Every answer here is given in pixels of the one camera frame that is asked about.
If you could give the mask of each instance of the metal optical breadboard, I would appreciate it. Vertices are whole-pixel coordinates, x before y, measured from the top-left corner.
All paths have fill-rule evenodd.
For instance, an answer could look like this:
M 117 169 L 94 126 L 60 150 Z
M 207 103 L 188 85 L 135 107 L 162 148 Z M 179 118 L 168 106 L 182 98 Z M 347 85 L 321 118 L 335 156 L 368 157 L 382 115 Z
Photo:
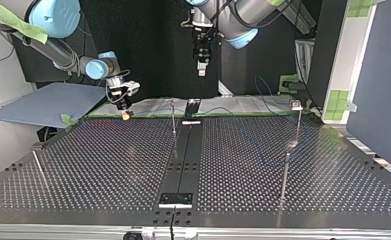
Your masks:
M 0 180 L 0 209 L 35 223 L 152 224 L 174 146 L 170 119 L 87 120 L 36 153 L 44 171 L 30 158 Z
M 282 202 L 285 149 L 296 137 L 296 117 L 202 124 L 199 179 L 183 179 L 181 186 L 198 190 L 191 226 L 391 229 L 391 174 L 335 130 L 302 119 Z

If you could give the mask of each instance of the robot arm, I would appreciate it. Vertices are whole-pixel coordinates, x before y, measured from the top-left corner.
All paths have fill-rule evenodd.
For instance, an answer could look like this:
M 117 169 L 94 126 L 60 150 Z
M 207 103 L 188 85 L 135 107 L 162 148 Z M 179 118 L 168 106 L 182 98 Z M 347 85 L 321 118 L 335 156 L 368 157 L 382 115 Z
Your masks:
M 106 79 L 111 91 L 110 101 L 123 114 L 127 114 L 128 108 L 132 105 L 130 97 L 139 90 L 140 85 L 125 80 L 126 72 L 121 72 L 115 53 L 102 53 L 98 59 L 87 56 L 79 57 L 73 49 L 60 40 L 70 36 L 78 27 L 80 20 L 78 0 L 0 0 L 0 5 L 25 22 L 46 29 L 49 38 L 43 44 L 3 24 L 0 24 L 1 31 L 21 39 L 23 44 L 52 60 L 55 67 L 61 70 L 86 74 L 94 80 Z
M 194 6 L 194 56 L 199 76 L 205 76 L 211 60 L 210 44 L 213 23 L 225 40 L 235 49 L 247 46 L 258 34 L 255 27 L 284 0 L 186 0 Z

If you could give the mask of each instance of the perforated table surface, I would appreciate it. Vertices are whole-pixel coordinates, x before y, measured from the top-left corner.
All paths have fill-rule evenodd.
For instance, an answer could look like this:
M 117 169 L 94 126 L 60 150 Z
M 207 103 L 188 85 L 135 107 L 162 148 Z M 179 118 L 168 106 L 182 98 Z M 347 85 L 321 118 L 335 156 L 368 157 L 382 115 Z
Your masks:
M 91 119 L 0 173 L 0 223 L 391 230 L 391 174 L 315 118 Z M 160 209 L 192 193 L 191 209 Z

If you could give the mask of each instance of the vertical metal post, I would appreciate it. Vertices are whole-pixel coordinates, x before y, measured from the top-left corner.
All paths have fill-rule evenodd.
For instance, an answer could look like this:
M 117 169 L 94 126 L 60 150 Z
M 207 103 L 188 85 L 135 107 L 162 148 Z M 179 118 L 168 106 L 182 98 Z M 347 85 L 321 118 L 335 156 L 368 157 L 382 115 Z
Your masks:
M 173 121 L 173 134 L 176 136 L 176 122 L 174 117 L 174 100 L 171 100 L 171 119 Z
M 40 164 L 39 158 L 37 156 L 36 151 L 32 151 L 33 157 L 35 158 L 37 167 L 39 168 L 40 173 L 42 174 L 43 181 L 45 182 L 46 189 L 49 190 L 48 180 L 46 180 L 45 177 L 45 170 L 42 168 L 42 165 Z
M 290 158 L 291 158 L 291 154 L 289 152 L 287 152 L 286 157 L 285 157 L 285 168 L 283 169 L 282 192 L 280 194 L 281 203 L 283 203 L 285 201 L 285 191 L 286 191 L 286 183 L 288 181 L 288 170 L 289 170 L 289 159 Z
M 302 116 L 302 109 L 300 110 L 300 113 L 298 115 L 298 124 L 297 124 L 297 139 L 295 139 L 295 141 L 298 142 L 298 137 L 299 137 L 299 134 L 300 134 L 300 127 L 301 127 L 301 116 Z
M 36 151 L 32 151 L 32 153 L 33 153 L 33 157 L 35 158 L 37 167 L 39 168 L 39 171 L 43 173 L 44 170 L 42 168 L 42 165 L 40 164 L 39 158 L 37 157 Z

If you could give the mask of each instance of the black backdrop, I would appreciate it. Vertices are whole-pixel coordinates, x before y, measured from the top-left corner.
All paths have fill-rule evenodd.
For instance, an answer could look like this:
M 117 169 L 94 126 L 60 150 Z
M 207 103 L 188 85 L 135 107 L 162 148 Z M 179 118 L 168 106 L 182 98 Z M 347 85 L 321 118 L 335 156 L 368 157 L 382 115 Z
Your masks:
M 191 29 L 180 27 L 190 9 L 185 1 L 81 0 L 81 6 L 98 52 L 114 50 L 121 67 L 141 83 L 138 98 L 217 96 L 218 57 L 207 77 L 198 77 Z
M 316 21 L 321 2 L 303 0 Z M 190 9 L 184 0 L 80 0 L 80 3 L 84 15 L 80 27 L 90 35 L 77 30 L 66 39 L 67 43 L 79 55 L 91 57 L 114 50 L 122 68 L 132 70 L 129 79 L 142 85 L 136 101 L 152 97 L 211 98 L 218 95 L 218 79 L 236 94 L 257 95 L 255 75 L 263 76 L 276 93 L 280 75 L 296 73 L 294 27 L 285 17 L 261 29 L 258 37 L 242 50 L 232 49 L 225 41 L 221 46 L 215 42 L 207 77 L 199 78 L 192 58 L 191 29 L 180 28 Z M 15 46 L 28 82 L 68 79 L 44 56 L 19 41 L 15 41 Z M 97 85 L 82 77 L 73 77 L 69 82 Z M 268 93 L 265 86 L 261 85 L 261 90 Z

